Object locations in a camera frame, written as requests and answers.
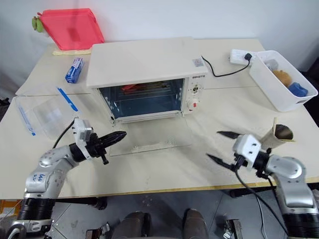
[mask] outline oven control knob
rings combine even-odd
[[[187,102],[187,108],[189,111],[194,111],[198,107],[198,99],[191,99]]]

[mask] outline power strip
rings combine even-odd
[[[252,55],[252,58],[250,59],[250,65],[254,63],[256,52],[254,51],[244,51],[244,50],[237,50],[232,49],[230,52],[230,63],[236,64],[236,65],[247,65],[248,61],[245,59],[245,55],[249,53]]]

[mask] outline white oven top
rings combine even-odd
[[[87,87],[110,87],[207,73],[191,37],[95,44]]]

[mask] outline white plastic basket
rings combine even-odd
[[[278,70],[287,72],[293,82],[299,83],[308,90],[305,97],[295,96],[284,84],[268,69],[265,61],[274,59],[278,63]],[[261,51],[256,54],[254,64],[249,71],[250,76],[265,93],[274,107],[280,112],[294,110],[318,94],[312,84],[277,51]]]

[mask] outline blue toothpaste box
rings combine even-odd
[[[66,81],[68,83],[77,83],[83,66],[84,66],[83,58],[76,57],[71,65],[70,70],[65,76]]]

